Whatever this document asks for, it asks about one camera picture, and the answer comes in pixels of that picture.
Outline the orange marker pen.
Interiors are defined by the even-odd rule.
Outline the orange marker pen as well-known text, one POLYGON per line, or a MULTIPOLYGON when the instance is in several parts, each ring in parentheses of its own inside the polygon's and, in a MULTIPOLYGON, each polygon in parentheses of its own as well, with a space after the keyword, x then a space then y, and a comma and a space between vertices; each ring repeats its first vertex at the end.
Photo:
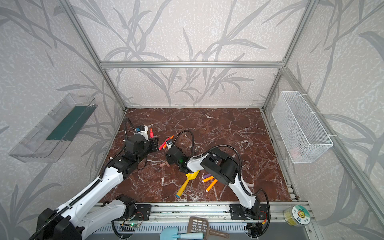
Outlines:
POLYGON ((173 138, 174 138, 174 135, 172 135, 171 137, 169 137, 166 141, 165 141, 165 144, 163 146, 163 149, 167 148, 167 149, 170 149, 172 146, 173 146, 173 138))

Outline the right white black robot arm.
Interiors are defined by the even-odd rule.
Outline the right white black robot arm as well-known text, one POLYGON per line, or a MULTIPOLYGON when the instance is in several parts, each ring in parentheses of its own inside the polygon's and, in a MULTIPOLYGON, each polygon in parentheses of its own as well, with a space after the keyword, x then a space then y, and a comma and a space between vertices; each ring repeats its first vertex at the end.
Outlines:
POLYGON ((265 191, 260 189, 252 193, 242 177, 241 159, 235 160, 220 148, 231 149, 238 157, 240 156, 236 149, 228 145, 215 146, 195 157, 188 157, 181 149, 173 146, 167 151, 166 159, 168 164, 176 164, 182 173, 193 174, 205 170, 214 180, 229 186, 239 200, 238 204, 231 204, 229 207, 232 220, 258 220, 262 224, 269 223, 271 208, 268 196, 265 196, 267 200, 265 204, 257 197, 259 193, 264 194, 265 191))

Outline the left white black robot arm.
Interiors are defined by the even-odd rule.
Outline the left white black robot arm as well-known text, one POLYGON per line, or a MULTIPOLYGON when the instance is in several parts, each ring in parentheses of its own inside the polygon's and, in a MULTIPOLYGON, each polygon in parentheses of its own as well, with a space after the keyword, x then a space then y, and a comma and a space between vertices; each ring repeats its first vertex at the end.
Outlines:
POLYGON ((84 240, 89 235, 119 218, 136 215, 135 201, 120 195, 95 212, 90 210, 111 189, 122 183, 138 168, 140 161, 159 150, 158 138, 146 139, 136 134, 126 139, 124 154, 112 159, 103 173, 86 188, 55 210, 47 208, 38 217, 32 240, 84 240))

